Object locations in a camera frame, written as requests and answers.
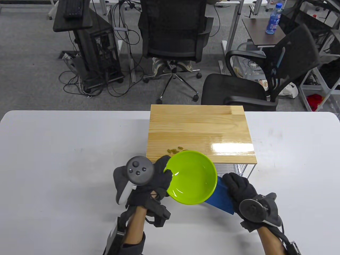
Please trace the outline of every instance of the floor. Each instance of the floor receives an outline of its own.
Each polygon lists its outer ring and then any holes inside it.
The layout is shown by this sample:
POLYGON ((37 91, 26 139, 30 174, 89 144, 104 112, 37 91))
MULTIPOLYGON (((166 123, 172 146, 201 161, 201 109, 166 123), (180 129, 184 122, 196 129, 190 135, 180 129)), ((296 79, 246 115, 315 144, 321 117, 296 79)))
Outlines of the floor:
MULTIPOLYGON (((58 76, 68 70, 65 63, 58 60, 62 50, 72 50, 72 44, 67 32, 55 33, 52 30, 53 20, 47 19, 50 5, 17 5, 2 8, 0 14, 0 119, 10 110, 103 110, 146 111, 155 103, 162 92, 165 78, 152 80, 149 83, 139 82, 130 91, 119 98, 109 95, 105 89, 98 97, 71 95, 63 91, 63 85, 58 76)), ((202 92, 204 80, 210 73, 219 73, 218 60, 222 60, 221 40, 227 39, 230 23, 234 12, 234 5, 228 8, 217 8, 221 19, 221 28, 216 36, 209 39, 204 48, 202 61, 194 65, 201 69, 203 77, 196 79, 194 74, 183 75, 187 82, 202 92)), ((244 15, 249 14, 248 7, 243 8, 244 15)), ((262 11, 259 15, 268 16, 262 11)), ((212 6, 207 6, 206 16, 214 17, 213 31, 219 27, 216 12, 212 6)), ((138 30, 139 13, 129 10, 126 13, 127 24, 130 29, 138 30)), ((130 42, 137 38, 132 35, 130 42)), ((239 22, 233 48, 248 39, 242 21, 239 22)), ((132 46, 135 59, 140 58, 140 42, 132 46)), ((122 69, 127 70, 126 55, 122 55, 122 69)), ((141 66, 146 72, 150 71, 150 61, 143 60, 141 66)), ((70 73, 61 77, 63 81, 71 78, 70 73)), ((124 83, 113 83, 116 91, 124 92, 129 86, 129 77, 124 83)), ((171 82, 164 104, 200 104, 191 100, 193 94, 179 81, 171 82)), ((278 111, 305 111, 299 98, 279 99, 278 111)))

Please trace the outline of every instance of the chair base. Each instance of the chair base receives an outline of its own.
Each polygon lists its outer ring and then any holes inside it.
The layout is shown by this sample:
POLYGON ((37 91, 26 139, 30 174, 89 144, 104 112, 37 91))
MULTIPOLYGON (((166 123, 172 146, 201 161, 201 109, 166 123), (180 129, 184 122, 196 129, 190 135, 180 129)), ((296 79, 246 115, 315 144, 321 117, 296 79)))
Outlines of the chair base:
MULTIPOLYGON (((200 70, 193 70, 192 72, 197 72, 197 74, 196 74, 196 78, 197 79, 200 79, 200 78, 202 78, 202 74, 200 73, 200 70)), ((163 92, 162 92, 162 94, 160 95, 160 97, 156 100, 156 104, 162 104, 163 103, 163 101, 162 101, 162 98, 163 98, 163 95, 164 95, 164 93, 165 93, 165 91, 166 91, 166 89, 168 88, 168 85, 169 85, 169 83, 170 83, 170 81, 172 80, 172 79, 176 79, 176 78, 178 78, 181 82, 183 82, 187 87, 189 87, 193 92, 195 92, 195 95, 192 97, 192 100, 194 101, 194 102, 197 102, 198 101, 198 99, 199 99, 199 96, 198 96, 198 91, 196 91, 189 83, 187 83, 179 74, 177 74, 177 72, 174 72, 174 73, 163 73, 163 74, 161 74, 161 75, 159 75, 159 76, 157 76, 157 77, 161 77, 161 76, 166 76, 166 75, 170 75, 170 78, 168 79, 168 81, 167 81, 167 83, 166 83, 166 85, 165 85, 165 88, 164 88, 164 90, 163 90, 163 92)), ((156 76, 154 76, 154 75, 145 75, 145 76, 143 76, 143 81, 145 82, 145 83, 148 83, 149 82, 149 79, 152 79, 152 78, 156 78, 156 76)))

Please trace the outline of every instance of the person's shoe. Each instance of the person's shoe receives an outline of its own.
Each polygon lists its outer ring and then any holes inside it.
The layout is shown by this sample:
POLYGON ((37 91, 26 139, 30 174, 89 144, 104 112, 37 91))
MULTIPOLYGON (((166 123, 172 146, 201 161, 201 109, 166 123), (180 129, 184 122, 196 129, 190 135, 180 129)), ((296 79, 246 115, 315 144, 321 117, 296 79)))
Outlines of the person's shoe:
POLYGON ((165 63, 162 59, 153 57, 152 71, 154 76, 159 76, 163 73, 165 69, 165 63))
POLYGON ((192 72, 190 61, 178 61, 177 65, 182 68, 183 71, 192 72))

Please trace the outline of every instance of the forearm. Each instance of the forearm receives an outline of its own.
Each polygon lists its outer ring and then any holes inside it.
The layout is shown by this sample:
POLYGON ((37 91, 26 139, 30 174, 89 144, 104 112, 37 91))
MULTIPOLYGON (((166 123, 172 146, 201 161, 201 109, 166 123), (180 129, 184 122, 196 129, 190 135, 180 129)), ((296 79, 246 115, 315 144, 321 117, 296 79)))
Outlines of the forearm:
POLYGON ((257 232, 266 255, 286 255, 286 249, 280 239, 273 235, 268 228, 261 227, 257 232))
POLYGON ((135 214, 129 221, 124 244, 139 244, 143 239, 144 222, 147 209, 142 206, 136 208, 135 214))

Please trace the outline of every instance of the computer tower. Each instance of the computer tower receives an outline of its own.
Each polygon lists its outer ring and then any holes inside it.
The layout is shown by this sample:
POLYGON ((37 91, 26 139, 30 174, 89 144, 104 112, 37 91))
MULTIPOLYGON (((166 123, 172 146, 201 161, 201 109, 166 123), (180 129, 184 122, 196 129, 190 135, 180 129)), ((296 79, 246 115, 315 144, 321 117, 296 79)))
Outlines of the computer tower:
POLYGON ((93 26, 74 33, 87 72, 86 77, 82 77, 85 89, 94 87, 95 80, 102 82, 107 79, 110 82, 124 77, 120 68, 113 27, 93 10, 89 11, 93 26))

